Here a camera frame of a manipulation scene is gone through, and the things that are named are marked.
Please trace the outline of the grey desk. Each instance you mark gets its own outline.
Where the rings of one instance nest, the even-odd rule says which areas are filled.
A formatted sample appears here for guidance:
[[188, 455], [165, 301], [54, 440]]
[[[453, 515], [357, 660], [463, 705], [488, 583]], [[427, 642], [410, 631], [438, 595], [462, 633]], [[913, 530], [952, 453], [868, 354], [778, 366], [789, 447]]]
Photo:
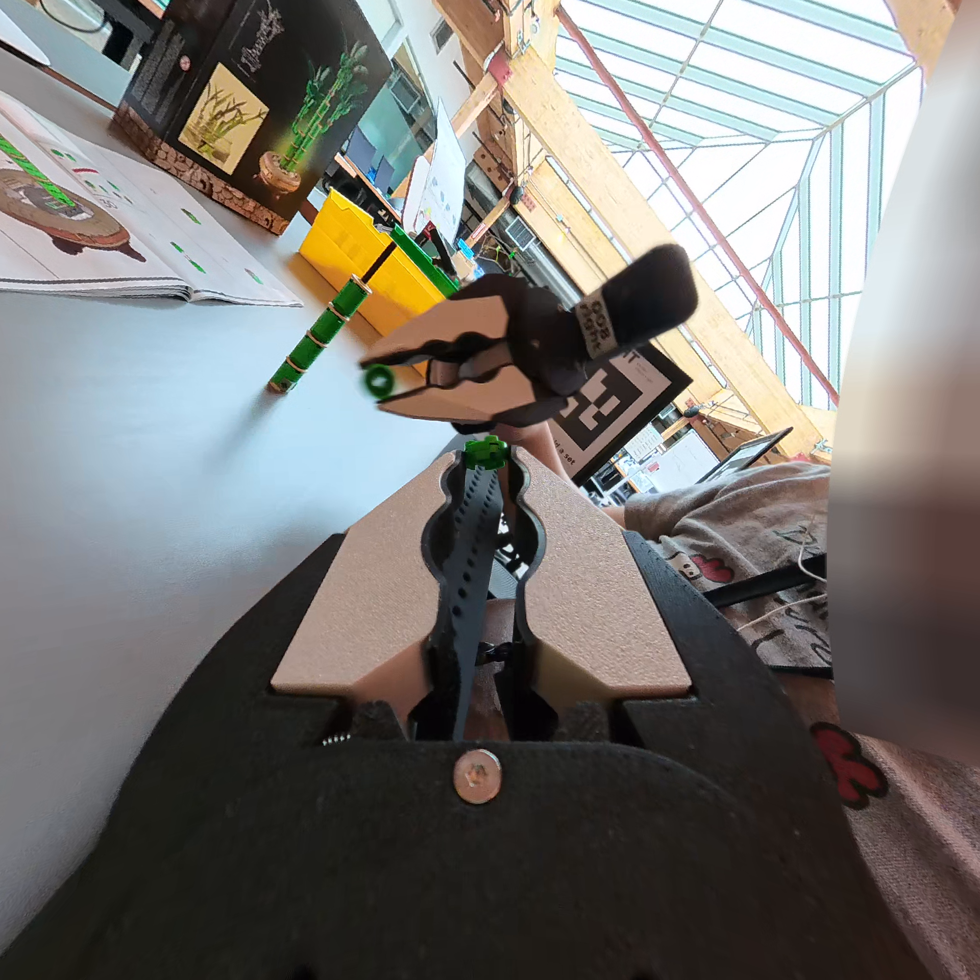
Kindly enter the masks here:
[[215, 642], [455, 436], [376, 410], [360, 316], [268, 393], [334, 294], [299, 255], [310, 224], [276, 237], [190, 194], [300, 308], [2, 295], [2, 946]]

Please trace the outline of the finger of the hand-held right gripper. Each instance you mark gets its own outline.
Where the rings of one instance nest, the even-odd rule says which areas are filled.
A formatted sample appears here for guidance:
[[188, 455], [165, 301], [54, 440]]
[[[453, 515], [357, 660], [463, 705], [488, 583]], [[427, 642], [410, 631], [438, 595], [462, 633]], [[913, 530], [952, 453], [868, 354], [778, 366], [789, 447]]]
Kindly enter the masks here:
[[374, 343], [359, 365], [441, 361], [496, 370], [509, 364], [508, 320], [500, 296], [445, 300]]
[[531, 380], [516, 366], [504, 365], [483, 381], [469, 378], [449, 387], [426, 384], [382, 399], [376, 408], [417, 420], [491, 423], [535, 401]]

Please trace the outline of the white sign board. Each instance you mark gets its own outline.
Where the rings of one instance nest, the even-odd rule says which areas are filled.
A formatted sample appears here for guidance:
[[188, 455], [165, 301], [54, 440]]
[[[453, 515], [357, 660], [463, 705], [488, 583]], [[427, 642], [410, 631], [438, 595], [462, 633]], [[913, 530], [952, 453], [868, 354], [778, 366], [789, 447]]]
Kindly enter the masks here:
[[443, 240], [454, 247], [458, 238], [464, 180], [468, 161], [459, 145], [443, 102], [437, 111], [437, 138], [432, 158], [416, 159], [408, 184], [401, 221], [406, 232], [418, 234], [433, 224]]

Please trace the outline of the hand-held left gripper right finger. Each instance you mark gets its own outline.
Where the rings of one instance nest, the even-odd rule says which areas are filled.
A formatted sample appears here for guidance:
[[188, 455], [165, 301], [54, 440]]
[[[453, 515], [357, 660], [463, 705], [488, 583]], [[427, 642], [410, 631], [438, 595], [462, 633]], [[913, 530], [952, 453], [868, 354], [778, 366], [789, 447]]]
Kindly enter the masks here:
[[511, 461], [544, 537], [523, 580], [533, 690], [553, 709], [686, 696], [691, 678], [619, 524], [524, 449]]

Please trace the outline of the black perforated toy rod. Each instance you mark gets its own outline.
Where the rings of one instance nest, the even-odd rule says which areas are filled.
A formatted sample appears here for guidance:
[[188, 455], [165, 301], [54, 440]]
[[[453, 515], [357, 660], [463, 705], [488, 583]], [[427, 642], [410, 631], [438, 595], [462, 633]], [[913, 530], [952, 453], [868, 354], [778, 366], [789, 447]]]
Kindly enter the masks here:
[[472, 694], [501, 512], [497, 473], [470, 469], [461, 452], [440, 480], [447, 501], [423, 534], [423, 557], [438, 584], [438, 610], [426, 643], [429, 706], [422, 739], [460, 741]]

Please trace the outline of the black toy set box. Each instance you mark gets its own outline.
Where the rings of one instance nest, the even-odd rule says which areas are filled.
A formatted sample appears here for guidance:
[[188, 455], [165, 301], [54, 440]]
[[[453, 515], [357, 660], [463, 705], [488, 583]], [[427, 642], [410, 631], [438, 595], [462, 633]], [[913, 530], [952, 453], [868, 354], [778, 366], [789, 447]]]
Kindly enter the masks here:
[[149, 163], [281, 235], [392, 67], [357, 2], [171, 2], [113, 122]]

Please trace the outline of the yellow plastic bin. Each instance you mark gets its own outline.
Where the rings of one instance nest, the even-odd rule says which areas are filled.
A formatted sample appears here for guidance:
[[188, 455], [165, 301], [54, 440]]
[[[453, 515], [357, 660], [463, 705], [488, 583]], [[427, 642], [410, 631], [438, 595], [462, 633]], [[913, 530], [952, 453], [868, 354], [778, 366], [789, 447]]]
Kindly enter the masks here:
[[[390, 242], [389, 234], [374, 228], [367, 212], [331, 190], [300, 255], [339, 290], [350, 276], [365, 274]], [[444, 300], [401, 246], [372, 277], [369, 288], [371, 294], [361, 303], [360, 313], [383, 336]]]

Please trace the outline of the grey printed shirt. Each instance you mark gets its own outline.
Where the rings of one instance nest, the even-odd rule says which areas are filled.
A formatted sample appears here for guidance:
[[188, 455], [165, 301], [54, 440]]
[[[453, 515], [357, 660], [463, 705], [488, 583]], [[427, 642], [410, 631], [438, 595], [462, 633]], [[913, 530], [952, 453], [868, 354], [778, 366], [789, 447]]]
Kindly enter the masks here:
[[[826, 551], [830, 469], [791, 461], [635, 495], [622, 526], [699, 591], [747, 582]], [[810, 731], [851, 833], [933, 978], [979, 977], [978, 768], [841, 727], [825, 574], [724, 610]]]

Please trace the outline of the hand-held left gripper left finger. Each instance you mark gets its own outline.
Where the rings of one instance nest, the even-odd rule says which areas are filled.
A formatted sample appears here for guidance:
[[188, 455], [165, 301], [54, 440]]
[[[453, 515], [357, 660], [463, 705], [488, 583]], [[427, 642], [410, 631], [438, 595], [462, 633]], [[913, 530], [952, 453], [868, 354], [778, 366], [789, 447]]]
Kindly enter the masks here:
[[272, 679], [279, 693], [389, 704], [408, 719], [429, 693], [423, 644], [439, 585], [423, 530], [446, 503], [446, 453], [353, 524]]

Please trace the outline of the green toy bamboo stalk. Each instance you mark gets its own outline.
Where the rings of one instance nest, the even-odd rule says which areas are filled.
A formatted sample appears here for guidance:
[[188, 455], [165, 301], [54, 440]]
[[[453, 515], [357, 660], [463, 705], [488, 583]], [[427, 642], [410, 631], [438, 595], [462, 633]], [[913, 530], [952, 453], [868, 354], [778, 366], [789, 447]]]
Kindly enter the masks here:
[[350, 276], [267, 382], [266, 390], [282, 395], [295, 387], [321, 352], [359, 311], [364, 299], [372, 294], [372, 278], [396, 249], [397, 243], [391, 238], [362, 276]]

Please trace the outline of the open instruction booklet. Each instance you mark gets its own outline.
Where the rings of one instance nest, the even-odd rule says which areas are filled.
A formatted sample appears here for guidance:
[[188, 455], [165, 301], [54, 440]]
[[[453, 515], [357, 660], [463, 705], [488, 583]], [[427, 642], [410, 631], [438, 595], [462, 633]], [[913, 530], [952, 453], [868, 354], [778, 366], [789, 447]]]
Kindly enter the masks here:
[[1, 95], [1, 286], [273, 308], [300, 300], [174, 178]]

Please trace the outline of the person's right hand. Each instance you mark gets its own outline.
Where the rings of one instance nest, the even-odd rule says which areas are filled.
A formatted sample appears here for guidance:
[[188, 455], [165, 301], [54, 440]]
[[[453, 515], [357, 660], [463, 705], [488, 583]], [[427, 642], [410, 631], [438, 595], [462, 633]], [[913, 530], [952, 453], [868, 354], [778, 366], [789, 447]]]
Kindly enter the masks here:
[[517, 428], [509, 438], [513, 445], [521, 446], [529, 455], [555, 473], [564, 483], [575, 489], [575, 484], [562, 464], [548, 423], [537, 423]]

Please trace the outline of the green plastic bin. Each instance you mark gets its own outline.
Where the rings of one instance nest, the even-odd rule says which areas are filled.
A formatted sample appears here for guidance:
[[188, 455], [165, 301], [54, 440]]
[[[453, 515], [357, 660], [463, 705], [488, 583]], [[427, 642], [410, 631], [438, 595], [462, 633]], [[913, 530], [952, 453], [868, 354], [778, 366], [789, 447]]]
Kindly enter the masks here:
[[443, 272], [443, 269], [433, 262], [423, 251], [423, 248], [406, 233], [403, 227], [393, 227], [390, 231], [390, 236], [396, 245], [408, 256], [410, 262], [418, 268], [422, 275], [432, 283], [443, 297], [449, 298], [459, 291], [459, 281]]

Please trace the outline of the black laptop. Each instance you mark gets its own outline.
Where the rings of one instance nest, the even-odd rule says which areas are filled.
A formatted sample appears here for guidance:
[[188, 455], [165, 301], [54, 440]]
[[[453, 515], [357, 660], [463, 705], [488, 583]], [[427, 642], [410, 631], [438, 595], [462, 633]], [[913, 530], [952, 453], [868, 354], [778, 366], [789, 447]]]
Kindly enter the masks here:
[[749, 440], [738, 448], [730, 452], [722, 461], [718, 462], [711, 470], [696, 481], [703, 484], [729, 472], [741, 472], [754, 463], [759, 461], [767, 453], [772, 451], [789, 434], [793, 432], [793, 427], [789, 426], [776, 433], [761, 435]]

